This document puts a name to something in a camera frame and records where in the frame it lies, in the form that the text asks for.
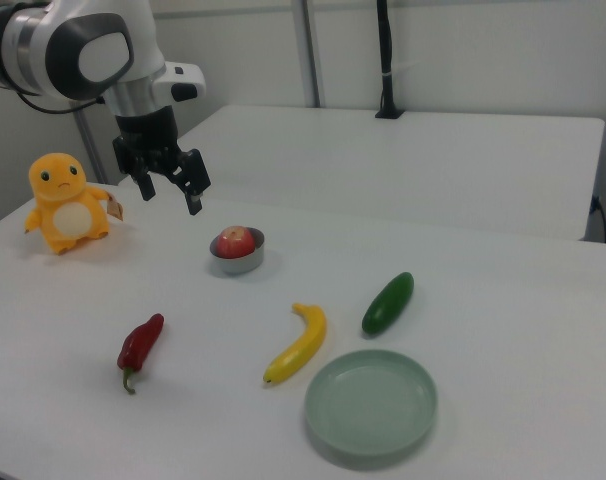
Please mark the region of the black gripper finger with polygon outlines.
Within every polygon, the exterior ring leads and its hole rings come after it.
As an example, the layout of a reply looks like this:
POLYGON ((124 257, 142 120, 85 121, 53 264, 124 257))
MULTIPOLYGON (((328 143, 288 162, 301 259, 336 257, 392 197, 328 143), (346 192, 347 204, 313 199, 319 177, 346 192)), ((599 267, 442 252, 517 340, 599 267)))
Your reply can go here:
POLYGON ((144 154, 130 146, 122 136, 114 139, 112 145, 119 171, 133 180, 144 201, 152 199, 156 191, 144 154))
POLYGON ((201 152, 172 152, 167 178, 183 192, 189 214, 197 215, 202 209, 202 195, 211 186, 201 152))

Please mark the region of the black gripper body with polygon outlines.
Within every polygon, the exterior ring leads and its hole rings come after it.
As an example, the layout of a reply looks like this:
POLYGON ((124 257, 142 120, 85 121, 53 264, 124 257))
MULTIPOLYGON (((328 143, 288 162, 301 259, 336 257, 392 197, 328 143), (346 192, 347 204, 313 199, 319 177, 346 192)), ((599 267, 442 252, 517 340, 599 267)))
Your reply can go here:
POLYGON ((136 117, 116 117, 120 135, 113 141, 121 173, 173 174, 179 167, 178 128, 171 106, 136 117))

